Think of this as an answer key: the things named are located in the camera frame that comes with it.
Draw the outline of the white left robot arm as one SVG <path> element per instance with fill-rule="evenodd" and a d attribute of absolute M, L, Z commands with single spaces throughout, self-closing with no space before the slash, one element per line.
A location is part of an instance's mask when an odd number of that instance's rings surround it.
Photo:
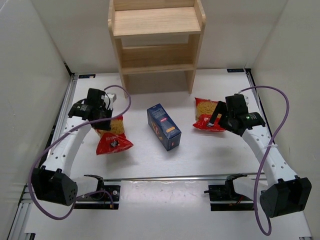
<path fill-rule="evenodd" d="M 115 93 L 90 88 L 87 97 L 74 103 L 69 110 L 64 132 L 67 136 L 55 145 L 44 163 L 33 170 L 31 184 L 38 200 L 70 206 L 76 197 L 98 190 L 101 181 L 86 175 L 70 178 L 77 152 L 88 132 L 110 130 Z"/>

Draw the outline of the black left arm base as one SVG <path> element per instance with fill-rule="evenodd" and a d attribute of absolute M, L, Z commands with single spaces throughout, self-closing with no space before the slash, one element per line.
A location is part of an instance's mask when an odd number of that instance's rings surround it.
<path fill-rule="evenodd" d="M 78 187 L 77 210 L 118 210 L 121 195 L 119 183 L 107 183 L 101 176 L 86 174 L 73 180 Z"/>

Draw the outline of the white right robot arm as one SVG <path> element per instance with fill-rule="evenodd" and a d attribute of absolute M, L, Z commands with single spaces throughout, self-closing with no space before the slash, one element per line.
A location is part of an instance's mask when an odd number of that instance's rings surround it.
<path fill-rule="evenodd" d="M 257 202 L 269 218 L 303 211 L 312 184 L 300 178 L 286 163 L 273 143 L 266 123 L 258 112 L 249 112 L 247 97 L 227 96 L 218 101 L 208 123 L 240 136 L 250 147 L 259 163 L 267 184 L 258 184 Z"/>

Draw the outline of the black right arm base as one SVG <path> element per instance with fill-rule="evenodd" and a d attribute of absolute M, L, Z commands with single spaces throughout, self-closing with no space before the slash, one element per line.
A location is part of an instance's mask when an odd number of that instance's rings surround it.
<path fill-rule="evenodd" d="M 250 197 L 235 192 L 233 181 L 248 177 L 247 174 L 229 175 L 223 184 L 209 184 L 203 192 L 209 196 L 211 212 L 253 211 L 254 203 Z"/>

